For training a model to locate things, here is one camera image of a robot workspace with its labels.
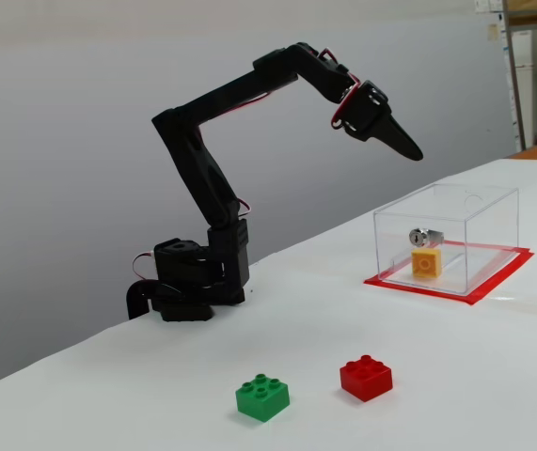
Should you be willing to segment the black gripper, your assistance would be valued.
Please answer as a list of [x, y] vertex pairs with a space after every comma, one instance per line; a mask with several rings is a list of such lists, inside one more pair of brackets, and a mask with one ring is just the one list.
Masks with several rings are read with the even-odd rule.
[[[387, 126], [380, 128], [386, 119]], [[347, 96], [338, 109], [338, 121], [354, 139], [366, 142], [375, 137], [406, 159], [422, 160], [419, 146], [391, 115], [387, 95], [371, 81], [356, 86]]]

